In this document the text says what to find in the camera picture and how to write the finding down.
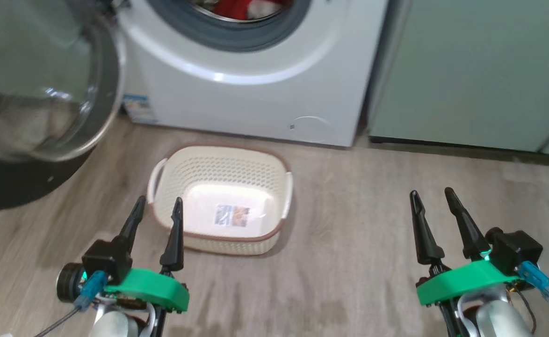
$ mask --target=white washing machine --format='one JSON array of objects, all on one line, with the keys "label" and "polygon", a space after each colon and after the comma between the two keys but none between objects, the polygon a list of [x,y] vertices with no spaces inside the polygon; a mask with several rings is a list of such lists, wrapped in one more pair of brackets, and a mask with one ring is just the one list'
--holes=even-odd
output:
[{"label": "white washing machine", "polygon": [[386,3],[295,0],[239,21],[130,0],[123,103],[141,123],[349,147]]}]

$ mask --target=white plastic basket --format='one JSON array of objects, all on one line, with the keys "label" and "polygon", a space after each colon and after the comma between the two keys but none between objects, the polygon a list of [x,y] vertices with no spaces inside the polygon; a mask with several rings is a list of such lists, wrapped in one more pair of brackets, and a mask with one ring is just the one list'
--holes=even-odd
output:
[{"label": "white plastic basket", "polygon": [[259,255],[279,239],[293,191],[287,162],[252,147],[189,144],[153,169],[148,204],[170,231],[183,198],[183,243],[201,251]]}]

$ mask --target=green 3d printed part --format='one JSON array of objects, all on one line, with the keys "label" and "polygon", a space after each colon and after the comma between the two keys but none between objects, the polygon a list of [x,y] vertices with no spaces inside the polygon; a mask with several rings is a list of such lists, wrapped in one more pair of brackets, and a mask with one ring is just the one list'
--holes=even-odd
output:
[{"label": "green 3d printed part", "polygon": [[149,269],[131,269],[121,284],[106,286],[104,292],[135,297],[178,312],[187,311],[189,305],[189,292],[185,286]]},{"label": "green 3d printed part", "polygon": [[429,305],[517,279],[520,278],[506,277],[490,262],[482,260],[439,274],[418,286],[416,292],[420,304]]}]

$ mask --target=wooden floor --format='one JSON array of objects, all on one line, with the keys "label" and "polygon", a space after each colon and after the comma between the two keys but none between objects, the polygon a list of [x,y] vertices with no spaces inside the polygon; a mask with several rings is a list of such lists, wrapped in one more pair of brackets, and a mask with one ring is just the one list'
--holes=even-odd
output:
[{"label": "wooden floor", "polygon": [[[71,310],[55,295],[61,266],[80,259],[95,239],[112,238],[144,194],[154,164],[187,141],[281,153],[294,173],[294,201],[282,238],[265,256],[186,251],[176,278],[189,286],[189,311],[168,316],[164,336],[444,336],[439,310],[420,307],[416,297],[414,284],[428,268],[416,262],[411,190],[420,192],[448,266],[467,263],[443,195],[452,186],[483,232],[522,229],[544,245],[540,265],[549,274],[549,166],[371,148],[365,137],[347,150],[309,147],[121,117],[71,180],[0,212],[0,335],[32,336]],[[134,266],[158,269],[166,240],[146,215]],[[534,291],[527,296],[537,335],[549,336],[549,303]],[[78,314],[50,336],[86,336],[93,316]]]}]

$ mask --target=glass door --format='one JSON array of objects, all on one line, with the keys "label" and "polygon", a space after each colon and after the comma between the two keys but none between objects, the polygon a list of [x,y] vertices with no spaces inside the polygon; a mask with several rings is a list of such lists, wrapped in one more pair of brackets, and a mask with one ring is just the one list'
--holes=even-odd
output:
[{"label": "glass door", "polygon": [[65,161],[101,139],[125,61],[105,3],[0,0],[0,160]]}]

